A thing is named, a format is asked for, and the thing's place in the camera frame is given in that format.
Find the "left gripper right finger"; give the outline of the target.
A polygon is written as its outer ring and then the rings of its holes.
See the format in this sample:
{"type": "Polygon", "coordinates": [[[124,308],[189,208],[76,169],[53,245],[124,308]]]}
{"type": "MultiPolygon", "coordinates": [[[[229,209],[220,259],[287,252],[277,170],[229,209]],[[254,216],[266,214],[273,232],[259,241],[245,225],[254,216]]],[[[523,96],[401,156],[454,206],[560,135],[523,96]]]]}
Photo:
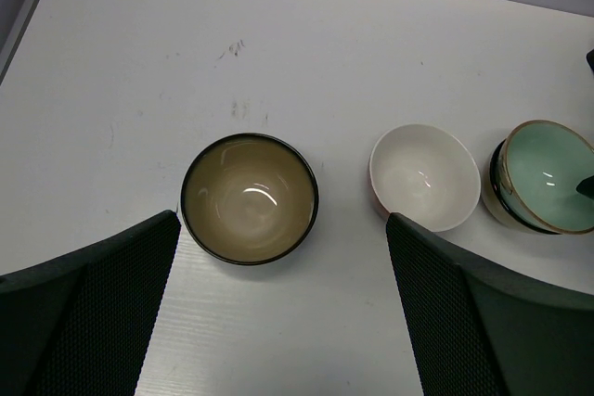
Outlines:
{"type": "Polygon", "coordinates": [[[592,295],[512,271],[399,213],[386,235],[424,394],[592,394],[592,295]]]}

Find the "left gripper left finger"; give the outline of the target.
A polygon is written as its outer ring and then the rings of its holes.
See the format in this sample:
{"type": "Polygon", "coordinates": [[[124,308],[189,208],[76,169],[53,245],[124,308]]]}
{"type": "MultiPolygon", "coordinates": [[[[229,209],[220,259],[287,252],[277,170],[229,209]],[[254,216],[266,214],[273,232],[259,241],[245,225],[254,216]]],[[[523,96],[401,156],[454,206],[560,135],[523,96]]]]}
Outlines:
{"type": "Polygon", "coordinates": [[[134,394],[180,229],[162,211],[2,275],[2,394],[134,394]]]}

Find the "mint green bowl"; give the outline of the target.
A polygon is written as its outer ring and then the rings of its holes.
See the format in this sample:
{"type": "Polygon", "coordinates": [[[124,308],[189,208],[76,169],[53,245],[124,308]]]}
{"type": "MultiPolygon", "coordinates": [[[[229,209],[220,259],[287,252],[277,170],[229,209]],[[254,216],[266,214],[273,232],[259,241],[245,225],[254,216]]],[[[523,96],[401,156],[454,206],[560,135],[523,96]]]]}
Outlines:
{"type": "Polygon", "coordinates": [[[578,185],[593,175],[593,146],[554,121],[527,121],[511,131],[497,156],[502,200],[524,222],[555,234],[593,230],[593,199],[578,185]]]}

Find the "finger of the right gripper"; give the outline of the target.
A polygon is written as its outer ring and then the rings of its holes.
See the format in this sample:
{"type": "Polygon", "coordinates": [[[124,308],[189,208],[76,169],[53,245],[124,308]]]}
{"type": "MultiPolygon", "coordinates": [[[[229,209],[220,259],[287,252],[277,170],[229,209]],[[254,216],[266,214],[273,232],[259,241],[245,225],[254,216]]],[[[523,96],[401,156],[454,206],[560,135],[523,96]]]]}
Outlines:
{"type": "Polygon", "coordinates": [[[584,197],[594,199],[594,176],[591,175],[588,178],[582,180],[576,186],[575,191],[584,197]]]}

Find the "black glazed beige bowl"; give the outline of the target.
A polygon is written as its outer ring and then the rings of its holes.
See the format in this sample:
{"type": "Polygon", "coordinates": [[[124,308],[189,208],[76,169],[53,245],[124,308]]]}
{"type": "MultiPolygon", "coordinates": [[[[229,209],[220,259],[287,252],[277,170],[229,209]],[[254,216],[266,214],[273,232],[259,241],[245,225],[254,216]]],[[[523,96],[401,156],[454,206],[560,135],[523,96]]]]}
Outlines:
{"type": "Polygon", "coordinates": [[[504,141],[496,146],[483,169],[481,197],[484,205],[496,220],[510,229],[528,234],[557,236],[558,233],[536,227],[524,221],[503,201],[496,181],[497,157],[503,144],[504,141]]]}

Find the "brown beige bowl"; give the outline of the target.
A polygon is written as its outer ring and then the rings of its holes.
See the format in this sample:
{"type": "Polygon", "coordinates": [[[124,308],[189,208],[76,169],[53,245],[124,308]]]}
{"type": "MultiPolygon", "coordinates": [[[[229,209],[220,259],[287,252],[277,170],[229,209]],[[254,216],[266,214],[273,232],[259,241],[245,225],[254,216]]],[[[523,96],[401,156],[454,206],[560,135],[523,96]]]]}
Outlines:
{"type": "Polygon", "coordinates": [[[319,201],[315,174],[299,151],[271,135],[241,133],[211,143],[191,162],[179,209],[204,251],[255,266],[303,243],[319,201]]]}

